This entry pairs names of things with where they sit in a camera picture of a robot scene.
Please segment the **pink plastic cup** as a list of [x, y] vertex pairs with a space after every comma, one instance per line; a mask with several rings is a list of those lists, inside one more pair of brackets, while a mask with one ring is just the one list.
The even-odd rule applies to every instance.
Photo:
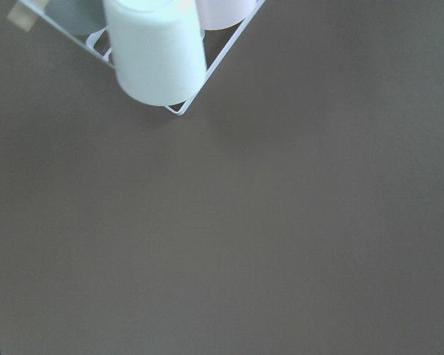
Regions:
[[243, 21], [257, 4], [255, 0], [197, 0], [203, 30], [223, 30]]

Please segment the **grey-blue plastic cup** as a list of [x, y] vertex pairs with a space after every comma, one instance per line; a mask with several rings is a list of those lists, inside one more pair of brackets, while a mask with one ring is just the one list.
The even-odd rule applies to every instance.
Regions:
[[73, 35], [88, 35], [106, 26], [101, 0], [51, 0], [45, 13]]

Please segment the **white plastic cup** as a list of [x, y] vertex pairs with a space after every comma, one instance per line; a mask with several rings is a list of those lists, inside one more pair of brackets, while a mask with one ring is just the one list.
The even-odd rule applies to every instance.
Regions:
[[194, 1], [104, 1], [115, 74], [131, 98], [157, 107], [182, 103], [206, 80]]

